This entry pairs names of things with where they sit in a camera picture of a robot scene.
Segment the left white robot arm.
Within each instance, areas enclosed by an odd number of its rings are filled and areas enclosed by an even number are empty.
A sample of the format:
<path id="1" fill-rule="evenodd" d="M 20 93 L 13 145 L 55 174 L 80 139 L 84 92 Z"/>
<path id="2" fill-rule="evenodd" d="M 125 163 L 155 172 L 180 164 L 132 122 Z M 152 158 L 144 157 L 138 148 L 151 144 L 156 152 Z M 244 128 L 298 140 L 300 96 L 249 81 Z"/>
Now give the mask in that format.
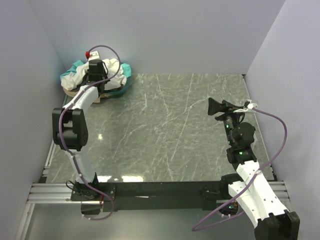
<path id="1" fill-rule="evenodd" d="M 86 148 L 89 132 L 85 113 L 104 91 L 108 71 L 101 59 L 88 61 L 85 85 L 75 97 L 61 108 L 52 111 L 53 141 L 69 157 L 76 173 L 73 183 L 73 198 L 96 200 L 102 195 L 96 172 L 89 163 Z"/>

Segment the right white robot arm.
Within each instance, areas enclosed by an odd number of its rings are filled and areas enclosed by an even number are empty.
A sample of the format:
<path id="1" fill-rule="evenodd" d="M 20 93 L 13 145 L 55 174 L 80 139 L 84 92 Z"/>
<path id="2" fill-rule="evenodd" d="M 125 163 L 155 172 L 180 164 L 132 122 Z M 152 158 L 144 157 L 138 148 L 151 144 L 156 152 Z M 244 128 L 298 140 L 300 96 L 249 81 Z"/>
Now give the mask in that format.
<path id="1" fill-rule="evenodd" d="M 229 144 L 227 159 L 236 174 L 221 178 L 222 194 L 236 201 L 250 219 L 257 240 L 296 240 L 299 236 L 300 218 L 289 211 L 279 200 L 265 178 L 252 150 L 255 127 L 244 122 L 247 112 L 254 112 L 258 105 L 247 100 L 236 106 L 226 100 L 208 99 L 208 115 L 222 121 Z"/>

